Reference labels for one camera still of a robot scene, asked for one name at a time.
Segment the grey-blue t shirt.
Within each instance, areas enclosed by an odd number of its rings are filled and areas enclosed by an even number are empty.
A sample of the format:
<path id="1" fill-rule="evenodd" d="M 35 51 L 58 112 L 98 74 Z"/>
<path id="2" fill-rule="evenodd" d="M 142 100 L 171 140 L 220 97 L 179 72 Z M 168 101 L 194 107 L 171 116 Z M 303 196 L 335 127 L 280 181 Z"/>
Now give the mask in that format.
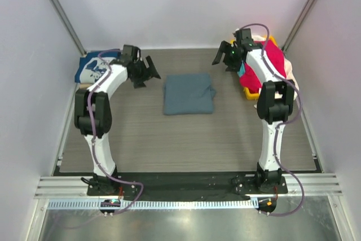
<path id="1" fill-rule="evenodd" d="M 212 114 L 216 90 L 208 73 L 168 75 L 164 83 L 164 109 L 168 116 Z"/>

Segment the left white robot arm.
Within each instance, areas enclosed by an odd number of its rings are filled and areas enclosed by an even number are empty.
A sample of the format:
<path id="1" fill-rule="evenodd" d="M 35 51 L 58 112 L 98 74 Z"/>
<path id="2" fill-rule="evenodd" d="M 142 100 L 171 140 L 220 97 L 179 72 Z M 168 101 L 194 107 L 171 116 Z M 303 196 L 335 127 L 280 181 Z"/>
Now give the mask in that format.
<path id="1" fill-rule="evenodd" d="M 141 49 L 124 45 L 98 54 L 103 74 L 91 86 L 79 89 L 74 96 L 74 125 L 84 136 L 93 160 L 93 176 L 82 178 L 87 194 L 115 195 L 124 184 L 118 179 L 116 163 L 111 154 L 109 131 L 112 126 L 110 99 L 126 81 L 134 88 L 160 75 L 150 56 L 142 57 Z"/>

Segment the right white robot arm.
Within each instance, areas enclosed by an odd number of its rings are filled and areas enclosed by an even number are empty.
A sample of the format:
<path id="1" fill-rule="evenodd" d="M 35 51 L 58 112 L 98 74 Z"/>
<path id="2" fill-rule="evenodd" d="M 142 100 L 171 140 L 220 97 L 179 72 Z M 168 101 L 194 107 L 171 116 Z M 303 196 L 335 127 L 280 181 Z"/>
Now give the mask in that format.
<path id="1" fill-rule="evenodd" d="M 262 150 L 251 183 L 260 193 L 287 193 L 280 162 L 284 127 L 293 112 L 295 85 L 280 73 L 267 55 L 268 40 L 256 41 L 249 25 L 234 31 L 234 41 L 222 41 L 213 64 L 223 62 L 227 71 L 249 67 L 261 83 L 257 115 L 262 121 Z"/>

